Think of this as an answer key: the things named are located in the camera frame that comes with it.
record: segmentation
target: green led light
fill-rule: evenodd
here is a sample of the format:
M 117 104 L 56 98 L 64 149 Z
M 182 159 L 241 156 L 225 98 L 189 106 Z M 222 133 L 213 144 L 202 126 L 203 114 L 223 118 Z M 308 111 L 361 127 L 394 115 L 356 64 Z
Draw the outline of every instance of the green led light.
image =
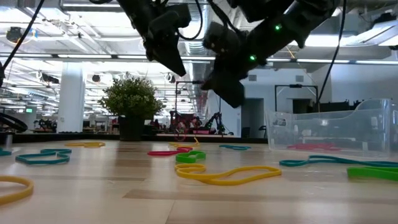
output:
M 250 61 L 255 61 L 257 59 L 257 57 L 255 55 L 250 55 L 249 59 L 250 59 Z

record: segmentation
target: doorway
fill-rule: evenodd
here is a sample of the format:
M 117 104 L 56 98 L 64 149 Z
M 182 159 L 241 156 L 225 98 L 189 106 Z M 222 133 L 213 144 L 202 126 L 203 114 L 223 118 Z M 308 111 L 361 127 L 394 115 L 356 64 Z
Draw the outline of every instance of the doorway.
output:
M 308 107 L 311 106 L 311 99 L 293 99 L 293 114 L 308 113 Z
M 242 138 L 263 138 L 264 99 L 246 99 L 241 114 Z

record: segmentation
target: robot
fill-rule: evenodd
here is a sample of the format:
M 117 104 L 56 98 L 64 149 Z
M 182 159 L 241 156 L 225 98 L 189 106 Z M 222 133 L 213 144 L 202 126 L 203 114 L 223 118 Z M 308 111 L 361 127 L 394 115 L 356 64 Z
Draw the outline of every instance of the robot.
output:
M 112 0 L 90 1 L 103 4 Z M 148 60 L 156 60 L 184 76 L 178 40 L 197 37 L 187 38 L 178 31 L 191 21 L 188 5 L 168 6 L 168 0 L 117 2 L 140 33 Z M 200 10 L 198 0 L 195 2 Z M 311 31 L 329 19 L 340 4 L 340 0 L 227 0 L 232 8 L 242 10 L 248 22 L 262 21 L 252 31 L 243 32 L 232 25 L 213 0 L 207 2 L 223 24 L 212 22 L 203 39 L 203 46 L 212 50 L 216 59 L 201 89 L 214 90 L 233 108 L 244 103 L 244 87 L 239 81 L 248 77 L 248 71 L 265 65 L 268 57 L 294 40 L 304 48 Z

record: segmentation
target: potted plant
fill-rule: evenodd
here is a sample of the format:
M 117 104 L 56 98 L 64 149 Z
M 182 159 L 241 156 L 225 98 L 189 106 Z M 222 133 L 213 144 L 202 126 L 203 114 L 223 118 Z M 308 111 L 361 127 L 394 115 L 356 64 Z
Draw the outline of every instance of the potted plant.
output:
M 103 91 L 106 97 L 98 102 L 119 117 L 120 140 L 140 141 L 144 121 L 153 119 L 162 109 L 162 102 L 155 98 L 152 82 L 140 77 L 114 79 L 113 86 Z

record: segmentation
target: yellow rubber band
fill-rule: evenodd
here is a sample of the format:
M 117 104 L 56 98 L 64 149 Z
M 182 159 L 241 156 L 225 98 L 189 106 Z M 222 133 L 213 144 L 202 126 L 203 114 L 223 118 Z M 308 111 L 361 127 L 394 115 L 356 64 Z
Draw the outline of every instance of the yellow rubber band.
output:
M 26 198 L 33 194 L 33 181 L 29 179 L 25 179 L 22 177 L 14 177 L 14 176 L 0 176 L 0 182 L 11 182 L 11 183 L 23 184 L 26 186 L 26 189 L 21 190 L 20 192 L 1 196 L 0 206 L 11 202 L 16 202 L 20 199 Z
M 246 171 L 246 170 L 258 170 L 265 169 L 270 172 L 266 172 L 264 174 L 258 174 L 251 177 L 247 177 L 241 180 L 218 180 L 222 177 L 228 177 L 237 172 Z M 191 172 L 204 172 L 206 171 L 206 166 L 202 164 L 179 164 L 175 166 L 175 171 L 179 177 L 183 177 L 186 179 L 199 180 L 205 184 L 211 185 L 223 185 L 223 186 L 233 186 L 245 184 L 248 182 L 252 182 L 254 180 L 259 180 L 268 177 L 275 177 L 277 175 L 281 175 L 282 171 L 275 167 L 268 166 L 247 166 L 247 167 L 239 167 L 224 173 L 220 174 L 191 174 Z
M 199 143 L 198 139 L 197 138 L 194 138 L 194 139 L 196 142 L 191 145 L 179 144 L 176 142 L 169 142 L 169 144 L 174 147 L 199 147 L 200 143 Z
M 105 143 L 103 143 L 103 142 L 74 142 L 74 143 L 65 144 L 65 146 L 97 148 L 97 147 L 105 146 Z

